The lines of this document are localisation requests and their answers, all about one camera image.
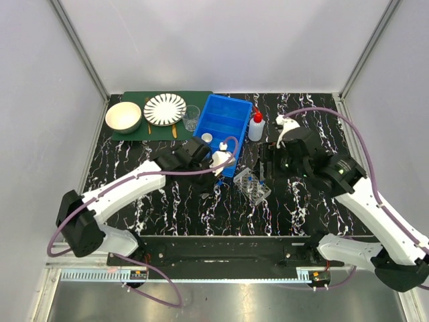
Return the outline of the clear tube rack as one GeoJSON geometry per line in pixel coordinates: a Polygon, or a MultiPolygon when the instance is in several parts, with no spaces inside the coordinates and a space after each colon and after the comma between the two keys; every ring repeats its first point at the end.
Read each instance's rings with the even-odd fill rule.
{"type": "Polygon", "coordinates": [[[263,188],[259,187],[258,180],[258,177],[249,168],[245,168],[233,178],[235,186],[249,199],[250,203],[255,206],[262,203],[271,194],[271,189],[265,183],[263,188]],[[249,174],[253,177],[251,183],[247,182],[247,176],[249,174]]]}

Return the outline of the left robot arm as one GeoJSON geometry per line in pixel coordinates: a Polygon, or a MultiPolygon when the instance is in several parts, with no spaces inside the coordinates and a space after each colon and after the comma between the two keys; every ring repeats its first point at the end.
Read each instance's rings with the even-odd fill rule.
{"type": "Polygon", "coordinates": [[[64,236],[77,258],[95,251],[116,253],[132,266],[145,256],[137,233],[107,225],[110,217],[140,197],[163,189],[180,176],[190,177],[191,183],[202,186],[213,183],[225,167],[231,153],[211,152],[200,138],[185,144],[158,150],[135,170],[101,188],[78,194],[71,190],[64,194],[56,219],[57,234],[64,236]]]}

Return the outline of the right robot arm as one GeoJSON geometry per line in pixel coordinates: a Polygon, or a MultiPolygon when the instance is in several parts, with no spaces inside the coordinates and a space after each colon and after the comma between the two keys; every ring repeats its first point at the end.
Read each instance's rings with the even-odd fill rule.
{"type": "Polygon", "coordinates": [[[353,212],[377,238],[375,243],[365,243],[319,231],[299,247],[298,259],[313,266],[324,261],[352,264],[374,273],[398,292],[425,287],[428,238],[388,208],[373,188],[375,181],[355,159],[292,140],[263,145],[260,162],[268,177],[291,174],[305,178],[353,212]]]}

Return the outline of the small white crucible cup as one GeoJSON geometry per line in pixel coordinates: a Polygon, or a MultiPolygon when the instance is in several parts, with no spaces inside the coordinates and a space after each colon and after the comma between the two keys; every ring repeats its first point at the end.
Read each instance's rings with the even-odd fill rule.
{"type": "Polygon", "coordinates": [[[201,139],[204,142],[210,144],[212,142],[213,136],[210,133],[204,133],[201,135],[201,139]]]}

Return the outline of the clear drinking glass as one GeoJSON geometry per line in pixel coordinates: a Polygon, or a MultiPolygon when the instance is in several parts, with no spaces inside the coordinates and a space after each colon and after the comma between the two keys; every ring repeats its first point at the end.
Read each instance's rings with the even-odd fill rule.
{"type": "Polygon", "coordinates": [[[200,117],[200,109],[195,105],[188,105],[182,118],[187,131],[194,132],[200,117]]]}

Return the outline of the gold fork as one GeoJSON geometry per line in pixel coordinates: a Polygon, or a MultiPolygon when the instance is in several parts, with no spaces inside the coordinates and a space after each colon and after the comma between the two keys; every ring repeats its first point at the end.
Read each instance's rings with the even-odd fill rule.
{"type": "MultiPolygon", "coordinates": [[[[146,97],[145,98],[145,104],[148,102],[150,100],[150,97],[146,97]]],[[[151,125],[150,125],[150,123],[147,121],[147,132],[148,132],[148,135],[151,135],[151,125]]]]}

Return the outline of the squeeze bottle red cap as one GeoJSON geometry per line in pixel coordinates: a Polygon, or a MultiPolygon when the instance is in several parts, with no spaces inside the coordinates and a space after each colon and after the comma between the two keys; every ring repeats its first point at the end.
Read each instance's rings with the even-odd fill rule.
{"type": "Polygon", "coordinates": [[[265,120],[263,114],[257,110],[249,122],[248,138],[252,142],[258,142],[263,134],[265,120]]]}

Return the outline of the blue compartment bin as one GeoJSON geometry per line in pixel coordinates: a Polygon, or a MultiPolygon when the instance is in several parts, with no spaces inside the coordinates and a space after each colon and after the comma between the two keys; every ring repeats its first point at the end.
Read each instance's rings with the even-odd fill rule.
{"type": "Polygon", "coordinates": [[[200,115],[194,137],[209,133],[212,136],[209,143],[212,153],[219,150],[221,142],[229,136],[235,137],[239,143],[234,165],[223,170],[225,177],[233,178],[235,175],[252,109],[250,101],[211,94],[200,115]]]}

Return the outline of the striped white plate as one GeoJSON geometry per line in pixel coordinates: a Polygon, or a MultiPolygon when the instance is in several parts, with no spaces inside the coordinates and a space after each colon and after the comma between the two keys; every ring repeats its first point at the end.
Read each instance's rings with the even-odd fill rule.
{"type": "Polygon", "coordinates": [[[154,126],[165,127],[180,121],[186,113],[185,100],[173,93],[152,97],[143,108],[146,121],[154,126]]]}

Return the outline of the white ceramic bowl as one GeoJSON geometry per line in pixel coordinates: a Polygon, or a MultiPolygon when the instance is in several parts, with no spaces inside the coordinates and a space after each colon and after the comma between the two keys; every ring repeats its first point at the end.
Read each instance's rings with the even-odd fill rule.
{"type": "Polygon", "coordinates": [[[105,115],[105,123],[108,127],[120,134],[136,131],[141,124],[141,119],[141,108],[132,102],[117,103],[105,115]]]}

